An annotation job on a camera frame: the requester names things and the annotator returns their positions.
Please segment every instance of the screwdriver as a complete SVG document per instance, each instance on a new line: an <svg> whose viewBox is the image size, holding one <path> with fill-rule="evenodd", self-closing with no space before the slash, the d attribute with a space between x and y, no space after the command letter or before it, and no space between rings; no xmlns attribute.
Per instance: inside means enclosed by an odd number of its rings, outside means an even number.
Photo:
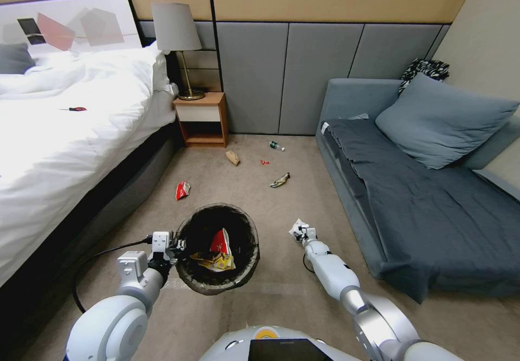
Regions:
<svg viewBox="0 0 520 361"><path fill-rule="evenodd" d="M60 108L60 110L73 110L73 111L76 111L76 112L80 112L80 111L83 111L83 110L87 110L87 108L85 107L74 107L74 108Z"/></svg>

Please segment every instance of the white duvet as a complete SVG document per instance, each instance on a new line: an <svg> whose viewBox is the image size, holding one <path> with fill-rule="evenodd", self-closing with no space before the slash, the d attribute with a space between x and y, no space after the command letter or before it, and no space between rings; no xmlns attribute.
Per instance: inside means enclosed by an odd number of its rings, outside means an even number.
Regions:
<svg viewBox="0 0 520 361"><path fill-rule="evenodd" d="M25 75L0 75L0 286L90 189L174 120L170 107L145 123L146 135L132 135L154 92L173 98L155 45L42 63Z"/></svg>

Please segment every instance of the gray sofa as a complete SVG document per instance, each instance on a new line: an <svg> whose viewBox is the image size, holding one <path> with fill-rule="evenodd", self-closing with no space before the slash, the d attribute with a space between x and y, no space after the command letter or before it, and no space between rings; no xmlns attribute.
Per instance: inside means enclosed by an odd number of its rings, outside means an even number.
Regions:
<svg viewBox="0 0 520 361"><path fill-rule="evenodd" d="M472 170L483 169L520 135L520 119L511 119L456 165L427 169L373 123L397 100L399 84L330 80L316 131L371 274L419 303L429 289L519 292L520 203L506 193L511 190ZM360 114L370 119L348 120ZM324 122L330 126L322 132ZM483 174L500 185L496 176Z"/></svg>

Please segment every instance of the wooden nightstand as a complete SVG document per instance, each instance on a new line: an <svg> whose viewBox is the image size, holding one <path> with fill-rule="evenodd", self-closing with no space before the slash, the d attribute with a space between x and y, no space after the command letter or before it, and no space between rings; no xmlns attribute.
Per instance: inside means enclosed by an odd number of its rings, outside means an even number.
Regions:
<svg viewBox="0 0 520 361"><path fill-rule="evenodd" d="M186 146L226 147L228 112L223 92L208 92L200 100L173 101Z"/></svg>

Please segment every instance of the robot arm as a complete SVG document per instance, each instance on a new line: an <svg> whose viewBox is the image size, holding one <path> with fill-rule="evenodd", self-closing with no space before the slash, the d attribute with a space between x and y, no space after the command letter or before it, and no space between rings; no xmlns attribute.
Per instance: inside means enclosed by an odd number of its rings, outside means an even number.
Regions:
<svg viewBox="0 0 520 361"><path fill-rule="evenodd" d="M175 254L184 250L171 231L153 233L152 253L129 251L118 258L121 284L75 323L65 360L129 361L148 326L152 307L166 283Z"/></svg>
<svg viewBox="0 0 520 361"><path fill-rule="evenodd" d="M352 315L356 339L371 360L462 361L440 346L421 341L412 323L390 300L363 292L356 274L317 239L316 229L297 222L290 233L302 242L327 293Z"/></svg>

